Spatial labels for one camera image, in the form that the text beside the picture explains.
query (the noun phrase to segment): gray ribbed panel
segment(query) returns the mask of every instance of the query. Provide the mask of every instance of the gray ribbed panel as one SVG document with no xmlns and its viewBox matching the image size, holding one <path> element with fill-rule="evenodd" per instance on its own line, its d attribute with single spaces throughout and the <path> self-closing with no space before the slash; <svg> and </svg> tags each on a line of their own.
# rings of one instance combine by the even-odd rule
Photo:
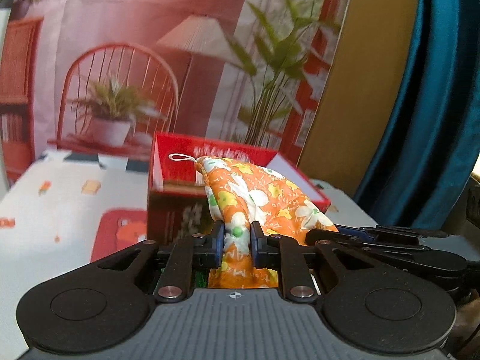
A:
<svg viewBox="0 0 480 360">
<path fill-rule="evenodd" d="M 334 336 L 311 306 L 286 302 L 275 289 L 197 289 L 188 300 L 157 307 L 145 327 L 108 350 L 56 356 L 32 350 L 22 360 L 393 360 Z M 447 360 L 439 350 L 398 356 Z"/>
</svg>

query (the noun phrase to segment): red chair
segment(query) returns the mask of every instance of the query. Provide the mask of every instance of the red chair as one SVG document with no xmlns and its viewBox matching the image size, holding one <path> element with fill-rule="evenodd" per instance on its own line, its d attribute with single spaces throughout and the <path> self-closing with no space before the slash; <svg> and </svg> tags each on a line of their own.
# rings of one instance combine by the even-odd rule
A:
<svg viewBox="0 0 480 360">
<path fill-rule="evenodd" d="M 110 147 L 92 142 L 88 136 L 91 115 L 71 100 L 86 99 L 92 80 L 116 76 L 123 85 L 136 86 L 144 97 L 155 102 L 164 118 L 137 123 L 135 132 L 153 136 L 156 131 L 172 131 L 177 119 L 179 90 L 170 66 L 155 52 L 137 44 L 108 43 L 88 50 L 71 65 L 65 78 L 58 117 L 57 138 L 49 140 L 59 149 L 89 154 L 121 155 L 147 161 L 149 145 L 126 143 Z"/>
<path fill-rule="evenodd" d="M 7 177 L 16 181 L 35 158 L 35 59 L 43 17 L 7 25 L 0 63 L 0 138 Z"/>
</svg>

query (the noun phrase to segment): teal curtain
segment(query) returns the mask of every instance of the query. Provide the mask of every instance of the teal curtain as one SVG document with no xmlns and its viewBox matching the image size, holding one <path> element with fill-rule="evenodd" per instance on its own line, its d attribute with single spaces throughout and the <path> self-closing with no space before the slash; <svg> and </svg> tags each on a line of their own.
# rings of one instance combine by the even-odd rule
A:
<svg viewBox="0 0 480 360">
<path fill-rule="evenodd" d="M 438 229 L 480 152 L 480 0 L 418 0 L 397 100 L 354 200 L 382 225 Z"/>
</svg>

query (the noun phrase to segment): pink wall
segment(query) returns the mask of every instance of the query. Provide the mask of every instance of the pink wall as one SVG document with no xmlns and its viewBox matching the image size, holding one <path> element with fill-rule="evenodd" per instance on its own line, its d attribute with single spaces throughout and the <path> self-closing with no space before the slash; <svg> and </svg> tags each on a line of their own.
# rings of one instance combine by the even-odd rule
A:
<svg viewBox="0 0 480 360">
<path fill-rule="evenodd" d="M 98 44 L 127 41 L 154 48 L 174 69 L 179 86 L 189 55 L 155 43 L 191 14 L 216 17 L 225 31 L 237 25 L 244 0 L 42 0 L 28 16 L 45 16 L 35 76 L 35 150 L 56 132 L 65 74 L 81 53 Z M 204 135 L 223 63 L 197 56 L 191 65 L 178 132 Z"/>
</svg>

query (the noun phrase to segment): floral fabric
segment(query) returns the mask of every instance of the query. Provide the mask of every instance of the floral fabric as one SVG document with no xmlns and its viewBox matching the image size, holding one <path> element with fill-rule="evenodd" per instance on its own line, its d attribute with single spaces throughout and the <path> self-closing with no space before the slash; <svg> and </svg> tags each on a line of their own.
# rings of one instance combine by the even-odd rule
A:
<svg viewBox="0 0 480 360">
<path fill-rule="evenodd" d="M 291 181 L 271 169 L 228 158 L 201 157 L 210 214 L 225 222 L 222 265 L 210 271 L 209 287 L 277 287 L 277 273 L 255 269 L 250 256 L 250 223 L 260 222 L 266 235 L 282 234 L 304 244 L 312 228 L 337 231 Z"/>
</svg>

